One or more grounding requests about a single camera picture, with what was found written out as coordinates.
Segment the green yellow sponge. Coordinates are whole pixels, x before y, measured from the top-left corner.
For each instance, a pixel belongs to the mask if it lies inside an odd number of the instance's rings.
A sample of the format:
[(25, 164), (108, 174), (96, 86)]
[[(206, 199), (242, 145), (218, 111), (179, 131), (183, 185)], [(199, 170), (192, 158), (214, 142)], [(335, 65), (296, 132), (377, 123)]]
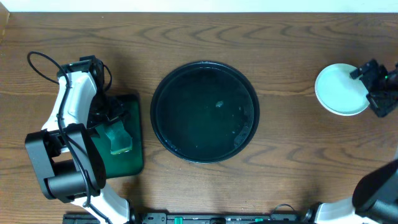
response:
[(104, 132), (111, 143), (111, 154), (128, 152), (133, 147), (132, 137), (126, 131), (122, 121), (104, 127)]

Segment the mint plate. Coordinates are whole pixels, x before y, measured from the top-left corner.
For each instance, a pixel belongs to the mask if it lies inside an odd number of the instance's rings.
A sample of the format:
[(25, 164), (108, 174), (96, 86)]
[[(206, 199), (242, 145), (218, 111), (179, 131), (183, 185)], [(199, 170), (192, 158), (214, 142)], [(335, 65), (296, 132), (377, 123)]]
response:
[(315, 80), (315, 95), (328, 111), (341, 116), (354, 116), (368, 106), (368, 90), (361, 80), (352, 79), (356, 67), (335, 63), (325, 67)]

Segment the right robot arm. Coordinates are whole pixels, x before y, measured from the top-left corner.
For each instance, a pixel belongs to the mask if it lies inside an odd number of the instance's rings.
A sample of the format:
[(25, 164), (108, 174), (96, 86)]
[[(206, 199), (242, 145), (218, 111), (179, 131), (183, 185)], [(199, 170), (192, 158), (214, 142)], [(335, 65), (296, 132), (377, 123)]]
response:
[[(397, 70), (372, 59), (360, 67), (336, 63), (315, 81), (315, 94), (328, 111), (352, 116), (370, 108), (379, 118), (397, 108)], [(309, 208), (302, 223), (397, 223), (397, 159), (365, 175), (353, 195)]]

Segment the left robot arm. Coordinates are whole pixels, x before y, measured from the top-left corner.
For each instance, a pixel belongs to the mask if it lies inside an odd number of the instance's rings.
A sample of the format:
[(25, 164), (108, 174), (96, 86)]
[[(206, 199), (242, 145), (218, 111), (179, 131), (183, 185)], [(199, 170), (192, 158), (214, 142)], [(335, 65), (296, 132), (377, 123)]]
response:
[(89, 116), (107, 110), (106, 66), (94, 55), (57, 65), (59, 86), (52, 113), (25, 148), (43, 195), (84, 208), (100, 223), (131, 223), (129, 202), (106, 183), (106, 169), (88, 127)]

